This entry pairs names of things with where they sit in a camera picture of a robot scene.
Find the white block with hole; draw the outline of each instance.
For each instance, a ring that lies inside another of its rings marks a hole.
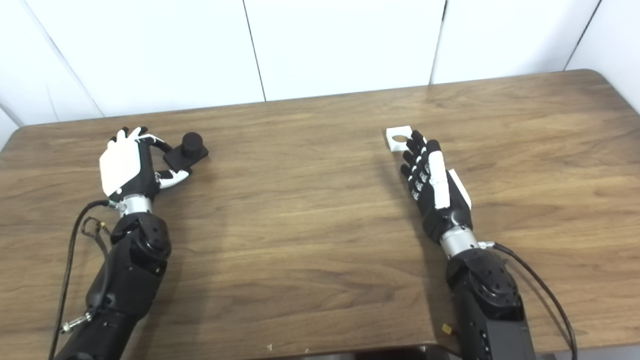
[[[389,150],[392,152],[396,151],[405,151],[409,150],[406,146],[407,139],[411,138],[412,133],[411,126],[398,126],[398,127],[390,127],[387,129],[387,144],[389,144]],[[403,136],[405,137],[403,142],[399,142],[394,140],[395,136]]]

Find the black robotic arm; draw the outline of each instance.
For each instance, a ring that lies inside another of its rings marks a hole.
[[[149,312],[162,283],[171,241],[166,222],[153,214],[152,202],[160,189],[185,180],[191,173],[191,165],[209,151],[196,133],[186,134],[180,147],[173,149],[158,137],[145,134],[146,131],[138,127],[127,134],[129,130],[123,128],[108,142],[100,157],[102,189],[109,200],[95,204],[117,209],[120,219],[110,235],[112,248],[108,258],[86,295],[85,314],[62,326],[58,319],[49,359],[120,359],[133,329]],[[154,170],[151,146],[164,152],[169,170]],[[53,357],[58,332],[72,334]]]
[[[446,281],[456,311],[463,360],[535,360],[518,285],[503,260],[487,250],[506,248],[476,240],[470,198],[455,171],[445,170],[440,144],[426,141],[418,131],[406,144],[410,151],[403,154],[407,164],[401,172],[418,205],[425,233],[441,245],[448,259]],[[558,306],[575,352],[571,325],[557,299],[528,265],[523,266]]]

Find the wood grain surface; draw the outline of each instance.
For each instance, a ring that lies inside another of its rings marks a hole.
[[[455,348],[444,255],[383,137],[402,125],[440,141],[476,237],[538,271],[580,347],[640,339],[640,117],[581,70],[23,127],[0,153],[1,359],[45,357],[70,228],[104,197],[98,158],[142,125],[174,145],[197,131],[211,153],[156,198],[173,255],[126,359]],[[101,263],[79,238],[66,320]],[[551,302],[509,266],[536,350],[566,349]]]

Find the black cable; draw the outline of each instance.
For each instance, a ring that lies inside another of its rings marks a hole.
[[[556,308],[558,309],[558,313],[560,313],[560,317],[562,318],[564,322],[564,326],[566,327],[566,333],[569,336],[569,348],[571,349],[571,359],[578,360],[578,344],[577,344],[577,341],[575,340],[575,333],[573,332],[573,327],[571,326],[569,317],[566,315],[562,305],[560,305],[560,301],[558,301],[554,293],[551,292],[551,289],[547,286],[547,284],[545,284],[542,278],[538,276],[538,274],[536,274],[535,271],[533,271],[531,266],[529,266],[529,264],[527,264],[520,256],[516,255],[516,253],[513,252],[513,250],[499,243],[495,243],[493,245],[493,248],[495,250],[502,251],[503,253],[515,259],[515,261],[519,262],[520,265],[522,265],[522,267],[524,267],[531,274],[531,276],[533,276],[533,278],[538,282],[538,284],[540,284],[540,287],[543,290],[545,290],[547,295],[549,295],[549,297],[551,298],[551,301],[553,301],[554,304],[556,305]]]
[[[86,223],[91,220],[95,222],[95,229],[93,230],[93,234],[88,233],[84,229],[86,226]],[[104,225],[104,222],[94,217],[86,217],[82,223],[82,228],[80,229],[83,235],[95,240],[95,243],[98,245],[98,247],[102,251],[102,255],[104,256],[104,271],[102,273],[102,289],[100,290],[98,303],[90,312],[91,316],[95,316],[100,306],[103,305],[104,298],[107,295],[107,288],[109,287],[109,282],[111,281],[111,268],[109,267],[109,250],[107,249],[107,245],[104,243],[104,241],[102,240],[102,237],[100,236],[100,230],[104,230],[104,232],[107,235],[111,234],[109,229],[107,229],[107,227]]]
[[[80,227],[80,222],[82,218],[89,212],[89,210],[97,207],[97,206],[108,206],[108,200],[97,200],[91,201],[88,203],[80,214],[78,214],[78,218],[74,223],[74,228],[71,230],[71,237],[69,239],[69,250],[67,252],[67,268],[65,269],[65,275],[62,280],[62,291],[60,293],[60,301],[58,302],[58,314],[56,315],[56,326],[53,329],[53,339],[51,340],[51,349],[49,350],[49,360],[52,360],[56,355],[56,346],[58,345],[58,336],[60,335],[60,327],[62,325],[62,316],[65,309],[65,302],[67,301],[67,289],[69,287],[69,278],[71,277],[71,266],[74,262],[74,248],[76,247],[76,237],[78,228]]]

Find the white wall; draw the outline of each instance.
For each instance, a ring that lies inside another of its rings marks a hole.
[[[449,0],[434,83],[562,71],[597,3]]]
[[[267,100],[426,85],[444,0],[246,0]]]
[[[603,0],[567,69],[601,73],[640,112],[640,1]]]
[[[101,117],[20,0],[0,1],[0,107],[23,124]]]
[[[106,116],[264,101],[242,0],[27,0]]]

